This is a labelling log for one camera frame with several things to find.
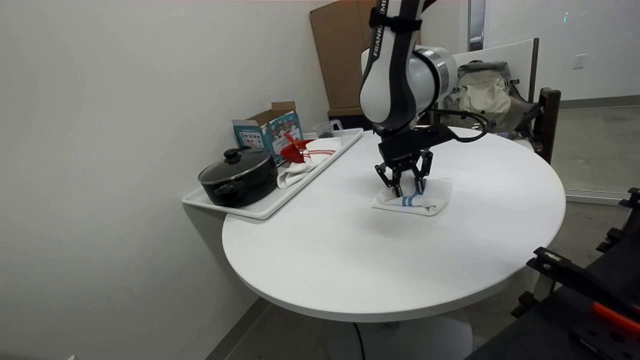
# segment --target gray floor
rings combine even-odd
[[[568,203],[564,223],[550,248],[586,266],[599,256],[595,247],[607,230],[621,227],[627,213],[615,206]],[[523,269],[506,290],[467,308],[475,347],[513,321],[509,312],[518,296],[532,289],[535,279],[532,271]],[[271,306],[229,360],[329,360],[325,343],[324,320]]]
[[[639,163],[640,107],[560,112],[552,165],[564,187],[627,192]]]

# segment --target striped towel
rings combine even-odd
[[[342,146],[340,138],[317,139],[307,144],[302,152],[304,163],[292,163],[278,175],[278,187],[286,189],[304,179],[313,169],[333,155]]]
[[[413,176],[403,177],[400,184],[403,193],[411,195],[396,197],[393,189],[385,187],[373,198],[371,207],[401,213],[435,215],[449,203],[453,181],[450,178],[424,179],[423,181],[425,182],[424,192],[420,194],[415,189]]]

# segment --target wall outlet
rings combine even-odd
[[[580,54],[575,56],[575,60],[573,61],[574,69],[584,69],[584,58],[587,57],[587,54]]]

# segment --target blue box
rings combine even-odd
[[[272,102],[270,110],[246,120],[232,120],[232,123],[238,147],[268,149],[278,166],[286,162],[280,151],[291,144],[285,133],[290,133],[294,139],[304,140],[295,101]]]

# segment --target red bowl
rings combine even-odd
[[[296,145],[301,149],[304,150],[307,148],[307,144],[312,142],[313,140],[302,140],[300,142],[296,142]],[[300,154],[298,152],[298,150],[296,150],[295,146],[293,146],[293,144],[290,144],[288,146],[286,146],[284,149],[282,149],[282,151],[280,151],[280,155],[282,155],[283,158],[287,159],[287,161],[291,161],[292,163],[303,163],[305,162],[305,159],[302,157],[302,154]]]

